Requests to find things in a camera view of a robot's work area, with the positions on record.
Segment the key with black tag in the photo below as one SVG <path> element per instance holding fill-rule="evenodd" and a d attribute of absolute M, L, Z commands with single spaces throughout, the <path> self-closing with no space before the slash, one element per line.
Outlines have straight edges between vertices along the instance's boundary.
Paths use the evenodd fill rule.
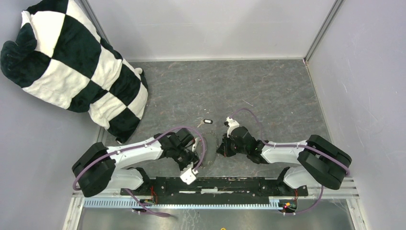
<path fill-rule="evenodd" d="M 200 123 L 198 124 L 197 128 L 201 127 L 203 124 L 212 124 L 212 123 L 213 123 L 213 120 L 210 120 L 210 119 L 202 119 L 202 120 L 200 121 Z"/>

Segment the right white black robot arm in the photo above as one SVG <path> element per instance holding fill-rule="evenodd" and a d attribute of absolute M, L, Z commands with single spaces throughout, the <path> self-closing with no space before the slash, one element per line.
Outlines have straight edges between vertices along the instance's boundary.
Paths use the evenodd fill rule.
<path fill-rule="evenodd" d="M 282 179 L 276 183 L 283 196 L 304 185 L 338 190 L 352 163 L 350 155 L 319 135 L 299 142 L 275 143 L 255 139 L 244 126 L 225 133 L 216 152 L 225 157 L 244 154 L 256 164 L 294 164 L 280 174 Z"/>

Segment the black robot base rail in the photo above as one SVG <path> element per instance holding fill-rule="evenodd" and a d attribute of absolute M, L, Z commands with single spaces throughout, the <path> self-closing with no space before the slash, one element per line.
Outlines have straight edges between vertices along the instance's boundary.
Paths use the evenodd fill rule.
<path fill-rule="evenodd" d="M 180 177 L 150 178 L 141 170 L 144 182 L 122 196 L 150 197 L 157 205 L 264 205 L 269 197 L 308 196 L 307 186 L 289 187 L 281 177 L 198 177 L 187 185 Z"/>

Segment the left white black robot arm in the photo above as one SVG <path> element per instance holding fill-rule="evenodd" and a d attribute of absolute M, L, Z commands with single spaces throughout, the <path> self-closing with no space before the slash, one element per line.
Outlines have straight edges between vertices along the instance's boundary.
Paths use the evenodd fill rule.
<path fill-rule="evenodd" d="M 73 189 L 85 197 L 96 196 L 106 189 L 130 189 L 138 195 L 150 190 L 147 175 L 134 164 L 162 158 L 173 159 L 179 166 L 180 179 L 187 185 L 197 179 L 203 157 L 196 153 L 198 144 L 203 152 L 206 143 L 195 128 L 181 126 L 144 141 L 124 146 L 104 146 L 97 142 L 74 163 Z"/>

